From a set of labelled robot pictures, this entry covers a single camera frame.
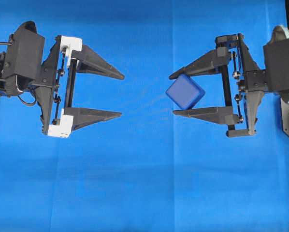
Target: bolt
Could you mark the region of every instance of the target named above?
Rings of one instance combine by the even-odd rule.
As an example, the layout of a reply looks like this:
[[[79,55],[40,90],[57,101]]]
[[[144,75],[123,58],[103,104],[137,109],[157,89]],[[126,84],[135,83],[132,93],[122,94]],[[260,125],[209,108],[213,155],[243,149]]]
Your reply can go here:
[[[239,77],[240,77],[240,72],[238,72],[238,71],[234,71],[233,73],[232,73],[232,77],[235,79],[235,80],[239,80]]]

